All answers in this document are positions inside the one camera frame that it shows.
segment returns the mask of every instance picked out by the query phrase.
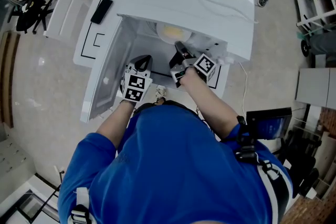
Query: black strap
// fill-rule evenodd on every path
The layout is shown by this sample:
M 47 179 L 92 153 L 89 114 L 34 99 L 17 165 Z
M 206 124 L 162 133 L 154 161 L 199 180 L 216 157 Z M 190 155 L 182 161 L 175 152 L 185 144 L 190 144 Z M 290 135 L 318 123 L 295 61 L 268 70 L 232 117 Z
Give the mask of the black strap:
M 269 181 L 273 187 L 275 196 L 278 203 L 278 223 L 280 223 L 282 217 L 285 214 L 287 203 L 289 201 L 289 190 L 285 179 L 282 177 L 281 173 L 273 168 L 270 161 L 262 161 L 258 159 L 258 155 L 255 151 L 255 140 L 253 137 L 249 136 L 248 127 L 246 125 L 245 119 L 242 116 L 237 117 L 238 123 L 240 125 L 237 143 L 240 148 L 235 151 L 235 157 L 240 162 L 251 163 L 255 165 L 260 165 L 262 170 L 269 178 Z M 273 179 L 268 172 L 274 171 L 277 173 L 277 178 Z
M 289 191 L 286 182 L 280 173 L 278 178 L 276 179 L 272 179 L 268 174 L 267 176 L 269 178 L 269 181 L 271 182 L 275 196 L 277 197 L 278 223 L 280 223 L 285 214 L 287 203 L 289 201 Z
M 83 215 L 77 215 L 77 214 L 74 213 L 74 211 L 82 212 L 82 213 L 84 213 L 84 216 Z M 75 220 L 74 216 L 85 218 L 86 222 L 80 221 L 80 220 Z M 86 208 L 84 205 L 76 205 L 74 207 L 74 209 L 71 211 L 71 219 L 72 219 L 72 222 L 75 223 L 75 224 L 92 224 L 92 221 L 90 219 L 89 209 Z

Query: tiled floor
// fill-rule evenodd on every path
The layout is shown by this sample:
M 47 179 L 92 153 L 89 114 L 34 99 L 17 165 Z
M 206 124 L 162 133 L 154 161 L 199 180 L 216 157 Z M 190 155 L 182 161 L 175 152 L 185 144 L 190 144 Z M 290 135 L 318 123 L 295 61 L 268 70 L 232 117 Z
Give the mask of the tiled floor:
M 265 8 L 256 7 L 256 19 L 251 61 L 243 64 L 248 73 L 245 110 L 304 107 L 294 102 L 298 69 L 307 65 L 296 36 L 294 0 L 270 0 Z M 47 39 L 39 28 L 36 36 L 22 34 L 15 62 L 15 127 L 8 132 L 34 158 L 37 171 L 55 184 L 53 165 L 66 168 L 77 143 L 103 121 L 79 121 L 90 69 L 73 63 L 74 50 L 75 44 Z M 244 87 L 240 65 L 231 66 L 223 99 L 239 114 Z M 154 99 L 154 91 L 148 99 Z M 184 97 L 169 95 L 176 101 Z M 186 102 L 194 106 L 191 99 Z

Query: hand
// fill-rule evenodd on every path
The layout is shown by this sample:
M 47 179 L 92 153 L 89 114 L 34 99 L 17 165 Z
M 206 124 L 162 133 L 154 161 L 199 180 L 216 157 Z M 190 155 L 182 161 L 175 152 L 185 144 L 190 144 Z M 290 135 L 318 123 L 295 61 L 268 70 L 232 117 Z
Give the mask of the hand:
M 194 81 L 195 79 L 201 79 L 194 67 L 188 67 L 185 71 L 185 75 L 180 79 L 180 84 L 185 86 L 186 84 Z
M 120 104 L 123 103 L 123 102 L 130 103 L 132 106 L 136 106 L 136 104 L 137 104 L 135 102 L 132 102 L 132 101 L 129 101 L 129 100 L 126 100 L 126 99 L 121 100 Z

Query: sneaker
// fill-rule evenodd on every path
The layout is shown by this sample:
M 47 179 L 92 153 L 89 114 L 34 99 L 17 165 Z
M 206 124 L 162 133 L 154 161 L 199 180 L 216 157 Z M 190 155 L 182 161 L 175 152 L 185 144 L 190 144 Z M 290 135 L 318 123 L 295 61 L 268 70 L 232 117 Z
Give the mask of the sneaker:
M 258 6 L 259 7 L 264 7 L 266 5 L 268 0 L 258 0 Z
M 157 102 L 161 98 L 164 98 L 164 100 L 165 100 L 166 99 L 166 87 L 161 86 L 161 85 L 157 85 L 155 96 L 156 96 L 156 101 Z

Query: black smartphone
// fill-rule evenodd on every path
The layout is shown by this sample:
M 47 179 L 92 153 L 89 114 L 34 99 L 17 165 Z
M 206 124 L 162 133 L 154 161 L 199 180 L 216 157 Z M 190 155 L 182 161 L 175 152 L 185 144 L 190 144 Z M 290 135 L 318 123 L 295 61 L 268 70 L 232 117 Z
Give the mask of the black smartphone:
M 97 7 L 94 15 L 91 18 L 91 22 L 95 24 L 100 24 L 103 21 L 107 11 L 111 7 L 113 1 L 112 0 L 102 0 Z

